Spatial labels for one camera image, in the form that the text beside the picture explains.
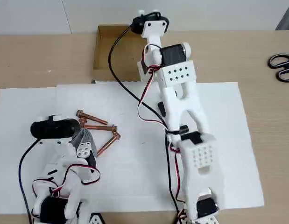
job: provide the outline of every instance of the copper bolt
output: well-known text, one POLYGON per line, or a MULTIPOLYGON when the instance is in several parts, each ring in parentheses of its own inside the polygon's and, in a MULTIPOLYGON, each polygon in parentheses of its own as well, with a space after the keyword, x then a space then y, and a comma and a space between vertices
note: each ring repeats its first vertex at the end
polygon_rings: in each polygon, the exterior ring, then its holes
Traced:
POLYGON ((107 125, 107 124, 108 124, 107 121, 102 120, 102 119, 99 119, 99 118, 96 118, 96 117, 94 117, 94 116, 92 116, 92 115, 83 113, 82 110, 78 110, 77 113, 76 113, 76 116, 79 117, 79 118, 85 117, 85 118, 87 118, 87 119, 89 119, 89 120, 93 120, 93 121, 99 122, 99 123, 101 123, 101 124, 103 124, 103 125, 107 125))
POLYGON ((117 132, 117 126, 99 126, 99 125, 85 125, 84 128, 92 130, 112 131, 117 132))
POLYGON ((79 121, 80 121, 80 127, 84 127, 85 123, 87 123, 87 119, 84 117, 80 117, 79 121))
POLYGON ((119 140, 119 139, 120 139, 120 134, 118 134, 117 132, 114 132, 113 137, 105 145, 103 145, 102 148, 100 148, 100 150, 98 151, 98 156, 101 155, 116 140, 119 140))

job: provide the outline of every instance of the black scissors handle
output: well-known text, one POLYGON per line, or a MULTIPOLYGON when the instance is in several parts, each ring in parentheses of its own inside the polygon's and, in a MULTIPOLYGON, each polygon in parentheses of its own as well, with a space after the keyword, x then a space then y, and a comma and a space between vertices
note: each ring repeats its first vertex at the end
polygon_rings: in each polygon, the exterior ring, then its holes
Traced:
POLYGON ((289 54, 277 54, 269 58, 268 66, 272 69, 284 68, 283 70, 276 73, 276 78, 280 82, 289 83, 289 78, 283 78, 283 75, 289 73, 289 54), (288 59, 285 62, 281 62, 278 64, 274 64, 273 61, 277 58, 285 58, 288 59))
POLYGON ((289 67, 289 54, 277 54, 273 55, 268 60, 268 66, 272 69, 278 69, 278 68, 286 68, 289 67), (281 62, 278 64, 274 64, 273 61, 277 58, 286 58, 288 59, 286 62, 281 62))

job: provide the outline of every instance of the table surface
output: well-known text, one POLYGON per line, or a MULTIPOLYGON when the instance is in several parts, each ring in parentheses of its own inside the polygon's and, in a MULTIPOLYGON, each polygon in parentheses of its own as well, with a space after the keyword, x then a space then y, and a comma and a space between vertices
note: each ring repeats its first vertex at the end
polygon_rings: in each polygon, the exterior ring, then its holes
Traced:
MULTIPOLYGON (((0 36, 0 88, 90 83, 95 34, 0 36)), ((191 31, 166 34, 164 46, 188 42, 198 82, 238 82, 265 198, 262 208, 225 210, 222 224, 289 222, 289 84, 267 59, 289 53, 289 31, 191 31)), ((174 212, 104 213, 107 224, 171 223, 174 212)), ((2 224, 26 215, 0 215, 2 224)))

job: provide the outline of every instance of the black cable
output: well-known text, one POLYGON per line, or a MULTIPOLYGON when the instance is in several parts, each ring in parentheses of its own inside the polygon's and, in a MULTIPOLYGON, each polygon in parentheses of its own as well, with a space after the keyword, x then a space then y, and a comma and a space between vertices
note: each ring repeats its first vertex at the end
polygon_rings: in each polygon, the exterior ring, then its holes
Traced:
MULTIPOLYGON (((110 52, 109 52, 109 56, 108 56, 108 65, 109 65, 109 69, 113 75, 113 77, 115 78, 115 80, 121 85, 122 88, 124 88, 125 91, 127 91, 132 97, 134 97, 138 102, 140 102, 140 99, 135 95, 133 94, 122 82, 121 80, 116 76, 116 74, 114 73, 113 71, 113 68, 112 68, 112 64, 111 64, 111 56, 112 56, 112 53, 113 53, 113 50, 115 48, 115 46, 118 44, 118 42, 121 40, 121 38, 130 30, 131 26, 129 26, 127 29, 125 29, 121 35, 116 39, 116 41, 114 42, 114 44, 112 45, 111 49, 110 49, 110 52)), ((165 127, 167 127, 166 125, 166 122, 164 121, 164 119, 153 109, 151 108, 150 106, 148 106, 147 104, 143 103, 142 104, 148 108, 151 112, 153 112, 159 119, 160 121, 164 124, 165 127)), ((167 149, 167 135, 165 134, 165 150, 166 150, 166 159, 167 159, 167 171, 168 171, 168 182, 169 182, 169 192, 170 192, 170 196, 173 200, 173 203, 174 203, 174 206, 175 206, 175 209, 176 209, 176 213, 178 214, 179 213, 179 210, 178 210, 178 206, 177 206, 177 203, 176 203, 176 200, 173 196, 173 193, 172 193, 172 188, 171 188, 171 173, 170 173, 170 161, 169 161, 169 152, 168 152, 168 149, 167 149)), ((175 220, 178 220, 180 224, 182 224, 182 221, 176 217, 175 220)))
POLYGON ((26 211, 27 211, 27 215, 28 215, 28 219, 29 219, 29 224, 33 224, 33 223, 32 223, 32 219, 31 219, 31 216, 30 216, 30 211, 29 211, 29 206, 28 206, 27 198, 26 198, 26 195, 25 195, 25 192, 24 192, 24 189, 23 189, 23 185, 22 185, 21 168, 22 168, 22 163, 23 163, 23 160, 24 160, 25 156, 27 155, 27 153, 29 153, 29 151, 30 151, 39 141, 40 141, 40 139, 37 139, 37 140, 26 150, 26 152, 24 152, 23 156, 22 156, 21 159, 20 159, 20 163, 19 163, 19 185, 20 185, 20 188, 21 188, 21 192, 22 192, 22 195, 23 195, 24 202, 25 202, 26 211))
POLYGON ((175 218, 174 223, 177 223, 177 221, 179 221, 179 223, 182 224, 182 221, 177 217, 177 215, 179 213, 179 210, 178 210, 176 199, 173 196, 172 188, 171 188, 171 173, 170 173, 170 161, 169 161, 168 144, 169 144, 169 142, 167 140, 167 135, 165 134, 165 150, 166 150, 166 159, 167 159, 168 187, 169 187, 170 196, 171 196, 171 198, 173 200, 173 203, 174 203, 174 207, 176 208, 176 218, 175 218))
MULTIPOLYGON (((116 41, 114 42, 114 44, 112 45, 111 49, 110 49, 110 52, 109 52, 109 56, 108 56, 108 65, 109 65, 109 69, 113 75, 113 77, 115 78, 115 80, 121 85, 122 88, 124 88, 125 91, 127 91, 132 97, 134 97, 138 102, 140 102, 140 99, 135 95, 133 94, 122 82, 121 80, 116 76, 116 74, 114 73, 113 71, 113 68, 112 68, 112 64, 111 64, 111 56, 112 56, 112 53, 113 53, 113 50, 115 48, 115 46, 117 45, 117 43, 121 40, 121 38, 130 30, 131 26, 129 26, 127 29, 125 29, 122 34, 116 39, 116 41)), ((146 103, 142 102, 142 104, 148 108, 152 113, 154 113, 158 118, 159 120, 163 123, 163 125, 165 127, 167 127, 164 119, 160 116, 160 114, 158 114, 153 108, 151 108, 149 105, 147 105, 146 103)))

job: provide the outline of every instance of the cardboard box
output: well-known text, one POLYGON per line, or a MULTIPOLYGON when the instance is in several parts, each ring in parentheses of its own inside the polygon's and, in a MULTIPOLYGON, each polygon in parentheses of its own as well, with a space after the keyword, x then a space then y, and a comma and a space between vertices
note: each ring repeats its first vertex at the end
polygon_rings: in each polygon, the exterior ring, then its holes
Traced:
MULTIPOLYGON (((113 81, 108 66, 110 48, 128 25, 100 25, 94 53, 93 77, 97 81, 113 81)), ((123 81, 140 80, 137 62, 141 59, 146 39, 128 31, 116 45, 112 54, 112 67, 115 74, 123 81)))

